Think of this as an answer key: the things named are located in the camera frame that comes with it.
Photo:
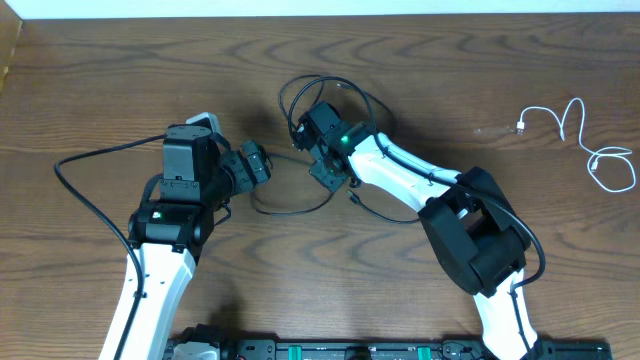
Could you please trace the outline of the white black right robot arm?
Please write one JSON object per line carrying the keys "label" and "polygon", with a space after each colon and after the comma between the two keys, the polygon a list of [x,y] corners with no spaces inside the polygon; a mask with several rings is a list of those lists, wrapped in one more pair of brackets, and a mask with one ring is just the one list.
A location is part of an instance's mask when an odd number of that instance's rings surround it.
{"label": "white black right robot arm", "polygon": [[474,298],[484,346],[498,359],[531,359],[538,339],[523,288],[525,252],[541,244],[493,177],[426,162],[365,123],[351,125],[325,101],[292,132],[315,162],[311,175],[335,192],[346,181],[376,186],[413,209],[447,276]]}

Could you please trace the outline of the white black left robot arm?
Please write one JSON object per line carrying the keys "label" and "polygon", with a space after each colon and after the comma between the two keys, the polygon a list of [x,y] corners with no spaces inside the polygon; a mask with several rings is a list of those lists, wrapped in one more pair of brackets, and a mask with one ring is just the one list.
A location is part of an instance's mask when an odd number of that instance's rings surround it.
{"label": "white black left robot arm", "polygon": [[163,171],[146,185],[129,220],[123,289],[100,356],[159,359],[203,245],[231,197],[266,183],[264,148],[233,151],[208,124],[176,125],[163,141]]}

